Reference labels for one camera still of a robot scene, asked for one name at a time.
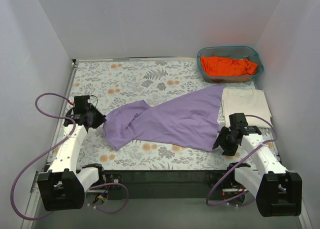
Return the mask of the folded white t shirt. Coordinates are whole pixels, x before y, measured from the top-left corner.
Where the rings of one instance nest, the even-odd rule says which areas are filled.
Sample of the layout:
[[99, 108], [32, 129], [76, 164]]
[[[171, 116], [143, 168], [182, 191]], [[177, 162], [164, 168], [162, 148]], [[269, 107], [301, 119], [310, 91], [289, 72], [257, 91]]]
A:
[[272, 114], [262, 90], [225, 88], [221, 102], [226, 127], [231, 125], [229, 115], [243, 113], [251, 115], [246, 117], [250, 126], [270, 128], [268, 124], [271, 123]]

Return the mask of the purple t shirt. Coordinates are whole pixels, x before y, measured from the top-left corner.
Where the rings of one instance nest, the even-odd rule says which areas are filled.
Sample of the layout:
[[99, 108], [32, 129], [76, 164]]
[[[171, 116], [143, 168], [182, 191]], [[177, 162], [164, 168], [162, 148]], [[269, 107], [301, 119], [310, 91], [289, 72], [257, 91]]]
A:
[[106, 115], [106, 141], [119, 150], [132, 140], [172, 144], [210, 152], [218, 134], [224, 85], [209, 86], [156, 106], [144, 100]]

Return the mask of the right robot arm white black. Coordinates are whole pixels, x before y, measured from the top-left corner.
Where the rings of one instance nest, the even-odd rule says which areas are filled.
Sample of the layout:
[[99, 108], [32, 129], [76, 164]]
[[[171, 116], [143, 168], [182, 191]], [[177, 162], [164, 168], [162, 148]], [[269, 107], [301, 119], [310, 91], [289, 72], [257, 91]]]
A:
[[268, 141], [255, 125], [249, 125], [247, 115], [229, 115], [229, 127], [222, 127], [214, 143], [228, 156], [235, 155], [239, 146], [247, 152], [216, 182], [206, 197], [208, 206], [215, 189], [226, 179], [232, 188], [242, 185], [255, 200], [263, 217], [299, 216], [302, 212], [302, 178], [283, 166], [268, 148]]

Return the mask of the orange t shirt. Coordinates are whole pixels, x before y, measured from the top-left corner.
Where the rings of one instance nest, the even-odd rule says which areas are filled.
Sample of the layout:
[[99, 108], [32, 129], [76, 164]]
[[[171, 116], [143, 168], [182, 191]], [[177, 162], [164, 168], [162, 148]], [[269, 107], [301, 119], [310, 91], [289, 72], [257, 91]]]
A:
[[204, 72], [212, 77], [251, 76], [256, 73], [258, 65], [245, 59], [226, 57], [200, 57]]

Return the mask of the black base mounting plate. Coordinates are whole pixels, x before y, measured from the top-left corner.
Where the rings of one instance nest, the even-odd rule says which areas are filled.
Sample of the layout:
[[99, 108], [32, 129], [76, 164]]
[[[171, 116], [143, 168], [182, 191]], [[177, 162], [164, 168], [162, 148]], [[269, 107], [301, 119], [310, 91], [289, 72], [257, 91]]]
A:
[[130, 199], [205, 199], [226, 170], [108, 170], [107, 183], [116, 185], [89, 189], [88, 193], [104, 194], [109, 200]]

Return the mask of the floral table cloth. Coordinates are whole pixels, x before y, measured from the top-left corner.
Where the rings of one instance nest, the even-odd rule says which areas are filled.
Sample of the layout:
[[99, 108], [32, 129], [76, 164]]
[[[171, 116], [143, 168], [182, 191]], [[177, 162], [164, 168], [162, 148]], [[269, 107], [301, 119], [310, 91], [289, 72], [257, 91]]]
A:
[[[91, 95], [103, 114], [135, 101], [156, 106], [178, 96], [208, 87], [195, 60], [86, 61], [72, 77], [68, 96]], [[133, 140], [114, 150], [101, 128], [84, 139], [77, 167], [99, 163], [105, 170], [223, 170], [247, 155], [238, 148], [234, 156], [171, 144]]]

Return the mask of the aluminium frame rail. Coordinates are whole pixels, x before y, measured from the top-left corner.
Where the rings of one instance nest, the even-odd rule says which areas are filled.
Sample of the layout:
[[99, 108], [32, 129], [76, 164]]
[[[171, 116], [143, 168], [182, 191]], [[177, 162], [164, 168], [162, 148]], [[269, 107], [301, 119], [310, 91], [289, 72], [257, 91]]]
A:
[[84, 206], [58, 211], [38, 220], [25, 221], [24, 229], [310, 229], [305, 208], [299, 216], [263, 217], [252, 195], [241, 198], [245, 206], [209, 207], [202, 198], [110, 200], [109, 213]]

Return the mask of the teal plastic basket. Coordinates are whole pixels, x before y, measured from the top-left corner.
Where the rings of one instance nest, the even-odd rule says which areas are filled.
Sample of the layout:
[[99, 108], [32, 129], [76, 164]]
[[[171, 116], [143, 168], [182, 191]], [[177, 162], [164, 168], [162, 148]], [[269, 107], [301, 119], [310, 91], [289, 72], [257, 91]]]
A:
[[[201, 56], [205, 57], [222, 57], [233, 59], [248, 59], [249, 61], [258, 65], [254, 75], [242, 76], [210, 76], [206, 74], [201, 65]], [[258, 53], [248, 46], [218, 46], [218, 47], [205, 47], [201, 49], [196, 58], [196, 63], [200, 74], [203, 79], [208, 83], [240, 83], [247, 82], [262, 74], [264, 67], [260, 61]]]

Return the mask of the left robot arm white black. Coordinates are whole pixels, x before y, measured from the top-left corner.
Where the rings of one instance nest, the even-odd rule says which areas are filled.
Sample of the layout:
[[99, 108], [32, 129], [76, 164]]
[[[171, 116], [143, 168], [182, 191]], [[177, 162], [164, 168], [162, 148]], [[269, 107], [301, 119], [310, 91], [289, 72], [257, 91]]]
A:
[[89, 129], [97, 129], [106, 117], [90, 102], [90, 95], [75, 96], [72, 108], [63, 117], [63, 143], [47, 172], [38, 176], [37, 185], [48, 212], [82, 208], [88, 189], [106, 185], [103, 166], [93, 163], [77, 170], [80, 150]]

